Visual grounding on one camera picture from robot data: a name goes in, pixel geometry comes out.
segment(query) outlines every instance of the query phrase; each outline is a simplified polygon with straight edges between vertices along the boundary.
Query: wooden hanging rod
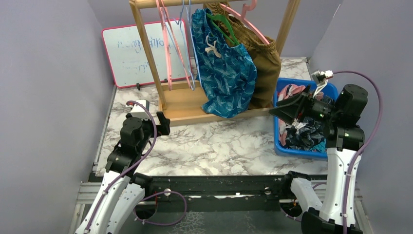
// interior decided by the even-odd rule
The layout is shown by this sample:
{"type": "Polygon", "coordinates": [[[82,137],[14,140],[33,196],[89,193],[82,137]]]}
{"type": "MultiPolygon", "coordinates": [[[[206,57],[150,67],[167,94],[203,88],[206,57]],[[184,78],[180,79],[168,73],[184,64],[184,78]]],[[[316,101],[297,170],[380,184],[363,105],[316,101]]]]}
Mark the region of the wooden hanging rod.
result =
{"type": "MultiPolygon", "coordinates": [[[[189,4],[189,0],[184,0],[185,5],[189,4]]],[[[203,4],[203,3],[215,3],[215,2],[223,2],[223,1],[242,1],[242,0],[192,0],[191,5],[195,4],[203,4]]],[[[129,0],[131,5],[135,5],[134,0],[129,0]]],[[[156,2],[155,0],[136,0],[137,7],[140,9],[144,8],[155,8],[156,2]]],[[[164,0],[165,6],[182,6],[182,0],[164,0]]]]}

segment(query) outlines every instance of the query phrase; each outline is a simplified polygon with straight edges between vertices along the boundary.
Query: clothing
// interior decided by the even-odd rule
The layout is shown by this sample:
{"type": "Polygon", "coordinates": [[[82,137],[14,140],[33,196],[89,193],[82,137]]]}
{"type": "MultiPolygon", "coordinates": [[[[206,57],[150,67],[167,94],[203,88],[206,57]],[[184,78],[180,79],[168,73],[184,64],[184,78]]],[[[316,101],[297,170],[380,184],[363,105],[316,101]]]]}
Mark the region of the clothing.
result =
{"type": "MultiPolygon", "coordinates": [[[[278,93],[278,101],[287,99],[294,94],[300,93],[305,86],[289,84],[278,93]]],[[[316,99],[334,104],[333,99],[319,92],[316,99]]],[[[279,119],[279,141],[281,146],[293,150],[304,150],[311,152],[326,152],[326,140],[323,135],[324,124],[311,117],[305,117],[302,121],[305,126],[297,129],[295,126],[286,124],[279,119]]]]}
{"type": "MultiPolygon", "coordinates": [[[[239,43],[244,44],[257,67],[257,82],[249,104],[249,109],[272,107],[272,97],[281,71],[281,59],[275,48],[275,41],[272,38],[266,37],[270,43],[263,44],[258,36],[246,28],[241,21],[235,17],[230,17],[229,13],[221,7],[220,3],[205,3],[204,8],[211,9],[214,14],[226,16],[234,31],[235,37],[239,43]]],[[[222,31],[229,35],[228,29],[223,23],[217,21],[216,24],[222,31]]],[[[226,42],[228,45],[234,46],[227,39],[226,42]]]]}
{"type": "Polygon", "coordinates": [[[231,118],[246,111],[254,92],[257,68],[244,45],[229,47],[224,36],[210,26],[209,9],[197,9],[192,14],[192,39],[208,102],[203,111],[231,118]]]}

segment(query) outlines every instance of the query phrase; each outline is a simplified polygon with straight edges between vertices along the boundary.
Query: wooden shelf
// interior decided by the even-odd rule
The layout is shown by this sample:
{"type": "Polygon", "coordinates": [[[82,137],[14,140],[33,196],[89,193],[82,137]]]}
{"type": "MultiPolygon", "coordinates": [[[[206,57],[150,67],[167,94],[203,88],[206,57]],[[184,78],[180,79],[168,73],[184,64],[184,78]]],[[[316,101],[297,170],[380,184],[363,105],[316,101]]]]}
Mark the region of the wooden shelf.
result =
{"type": "Polygon", "coordinates": [[[213,114],[206,114],[202,110],[201,106],[208,101],[208,98],[199,82],[196,83],[194,91],[188,88],[186,81],[172,83],[172,91],[168,90],[168,84],[163,83],[162,89],[167,100],[168,109],[163,110],[162,106],[159,105],[159,110],[163,111],[165,117],[170,119],[171,126],[265,116],[268,115],[270,110],[270,108],[248,110],[234,118],[222,118],[213,114]]]}
{"type": "MultiPolygon", "coordinates": [[[[242,0],[192,0],[191,5],[203,4],[203,3],[215,3],[223,1],[242,1],[242,0]]],[[[140,9],[155,8],[156,2],[154,0],[129,0],[129,4],[136,5],[140,9]]],[[[182,6],[182,0],[164,0],[166,7],[168,6],[182,6]]],[[[189,0],[185,0],[185,5],[189,4],[189,0]]]]}

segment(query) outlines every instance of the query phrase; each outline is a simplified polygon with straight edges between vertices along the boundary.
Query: elastic waistband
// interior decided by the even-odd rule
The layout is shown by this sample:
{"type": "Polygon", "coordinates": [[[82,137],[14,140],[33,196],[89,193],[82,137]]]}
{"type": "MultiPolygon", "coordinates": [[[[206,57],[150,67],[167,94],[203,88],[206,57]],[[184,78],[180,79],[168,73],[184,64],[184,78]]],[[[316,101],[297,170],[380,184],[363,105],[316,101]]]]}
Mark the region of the elastic waistband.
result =
{"type": "MultiPolygon", "coordinates": [[[[222,2],[222,4],[229,6],[228,2],[222,2]]],[[[220,14],[224,15],[228,21],[229,24],[231,25],[234,35],[237,38],[237,40],[244,44],[246,47],[253,47],[257,50],[267,52],[267,53],[277,53],[276,45],[275,45],[275,40],[272,38],[267,38],[267,40],[270,42],[269,44],[264,44],[260,38],[255,35],[255,33],[250,30],[249,28],[244,26],[244,23],[242,23],[240,20],[238,20],[235,17],[230,17],[229,13],[220,5],[220,3],[206,3],[204,4],[204,8],[207,7],[211,9],[211,11],[214,14],[220,14]]],[[[225,30],[225,32],[229,33],[228,29],[224,26],[223,23],[219,22],[219,26],[225,30]]]]}

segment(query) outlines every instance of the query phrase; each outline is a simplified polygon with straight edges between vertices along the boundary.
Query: green hanger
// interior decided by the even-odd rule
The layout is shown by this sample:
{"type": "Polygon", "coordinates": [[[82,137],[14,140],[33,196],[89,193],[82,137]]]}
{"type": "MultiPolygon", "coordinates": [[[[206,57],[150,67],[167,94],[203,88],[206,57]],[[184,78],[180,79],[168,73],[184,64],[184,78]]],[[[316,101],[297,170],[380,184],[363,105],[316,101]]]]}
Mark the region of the green hanger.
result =
{"type": "Polygon", "coordinates": [[[237,39],[235,38],[234,31],[232,30],[232,27],[231,27],[231,25],[229,24],[229,21],[226,19],[225,16],[219,15],[219,14],[213,16],[213,15],[208,14],[208,13],[206,14],[206,16],[207,16],[208,18],[210,18],[211,20],[216,20],[216,21],[222,22],[222,23],[225,25],[225,27],[228,29],[229,34],[231,35],[231,37],[232,37],[234,40],[232,40],[231,38],[229,38],[229,37],[220,29],[220,27],[218,27],[218,25],[216,25],[216,24],[214,23],[214,21],[211,21],[212,25],[214,25],[214,27],[216,27],[216,28],[218,29],[218,31],[220,31],[220,33],[222,33],[223,36],[226,37],[232,44],[234,44],[234,45],[239,45],[239,44],[240,44],[240,43],[237,41],[237,39]]]}

